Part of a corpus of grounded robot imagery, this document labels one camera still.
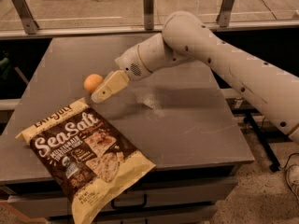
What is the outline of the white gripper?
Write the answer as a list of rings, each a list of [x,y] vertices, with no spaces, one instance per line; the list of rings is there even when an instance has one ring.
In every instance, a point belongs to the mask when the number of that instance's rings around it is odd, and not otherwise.
[[[151,71],[142,63],[137,44],[126,50],[115,63],[120,70],[110,72],[91,95],[94,103],[102,103],[128,86],[129,78],[138,81],[149,77]]]

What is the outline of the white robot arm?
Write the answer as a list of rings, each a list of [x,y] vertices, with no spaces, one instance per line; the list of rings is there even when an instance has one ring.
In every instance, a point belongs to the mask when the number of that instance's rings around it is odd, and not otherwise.
[[[299,77],[224,42],[186,11],[169,15],[159,34],[118,57],[118,69],[93,91],[92,100],[102,103],[129,82],[189,58],[206,64],[281,132],[299,143]]]

